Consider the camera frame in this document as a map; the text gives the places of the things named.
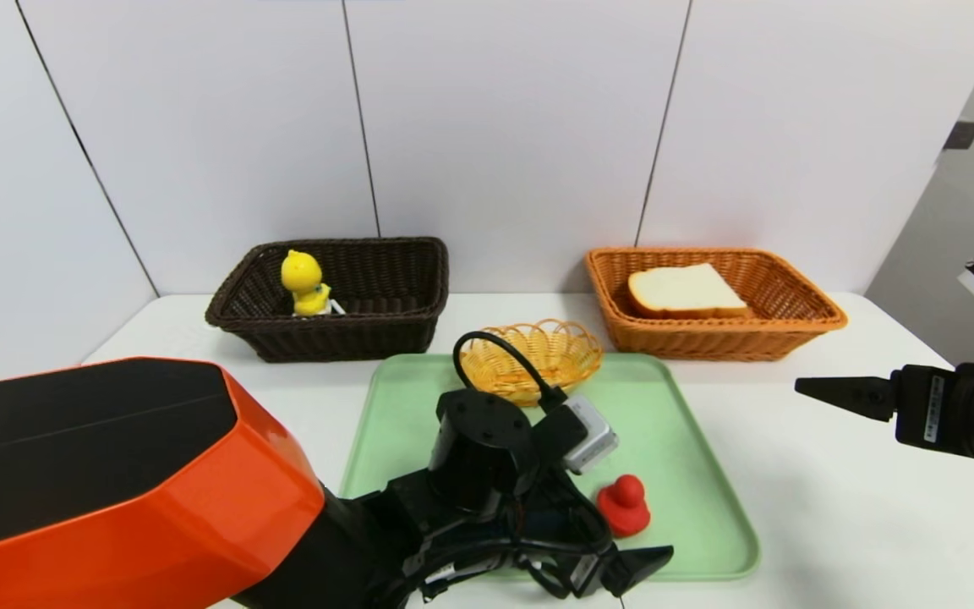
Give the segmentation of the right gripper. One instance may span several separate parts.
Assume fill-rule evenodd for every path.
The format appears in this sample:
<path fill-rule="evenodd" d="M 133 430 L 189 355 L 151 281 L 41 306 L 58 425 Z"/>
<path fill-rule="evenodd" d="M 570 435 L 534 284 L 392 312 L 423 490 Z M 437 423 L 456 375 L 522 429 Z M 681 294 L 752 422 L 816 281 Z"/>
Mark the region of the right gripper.
<path fill-rule="evenodd" d="M 890 421 L 905 446 L 974 459 L 974 362 L 952 370 L 908 365 L 889 379 L 804 377 L 796 379 L 802 396 L 836 406 L 866 419 Z"/>

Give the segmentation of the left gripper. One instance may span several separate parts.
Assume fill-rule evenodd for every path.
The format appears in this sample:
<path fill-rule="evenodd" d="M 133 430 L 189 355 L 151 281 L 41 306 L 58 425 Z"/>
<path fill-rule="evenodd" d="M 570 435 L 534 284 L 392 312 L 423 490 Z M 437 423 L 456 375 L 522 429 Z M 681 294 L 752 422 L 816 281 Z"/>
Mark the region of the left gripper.
<path fill-rule="evenodd" d="M 610 528 L 598 512 L 588 507 L 534 510 L 519 529 L 523 540 L 533 540 L 533 550 L 518 555 L 518 567 L 558 599 L 581 598 L 600 586 L 614 597 L 623 597 L 655 574 L 674 556 L 672 545 L 618 550 L 612 546 Z M 599 577 L 600 585 L 595 582 Z"/>

